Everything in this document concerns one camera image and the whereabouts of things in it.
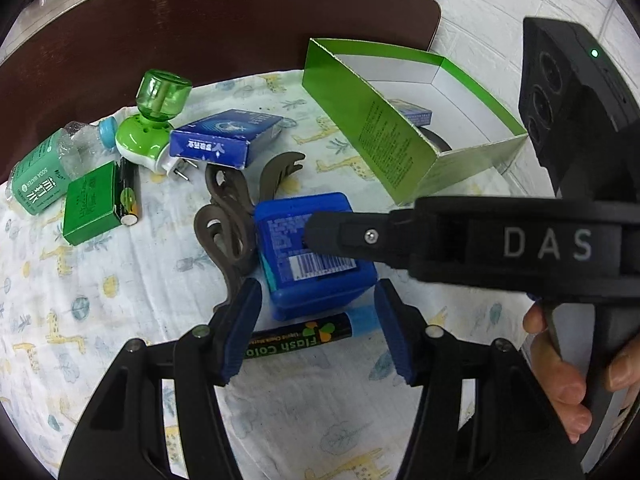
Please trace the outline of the person's right hand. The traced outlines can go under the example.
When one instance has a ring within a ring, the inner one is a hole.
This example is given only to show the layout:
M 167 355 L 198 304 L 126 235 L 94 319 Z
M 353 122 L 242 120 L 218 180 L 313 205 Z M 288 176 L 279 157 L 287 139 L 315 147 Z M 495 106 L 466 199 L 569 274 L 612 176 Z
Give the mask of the person's right hand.
M 592 423 L 592 414 L 582 405 L 587 389 L 586 380 L 577 368 L 564 362 L 554 350 L 544 310 L 536 302 L 524 316 L 523 327 L 526 333 L 534 335 L 530 346 L 534 375 L 559 415 L 570 442 L 576 444 Z M 619 420 L 623 415 L 628 415 L 638 396 L 639 377 L 639 336 L 635 336 L 605 373 L 604 383 L 608 391 L 626 391 Z

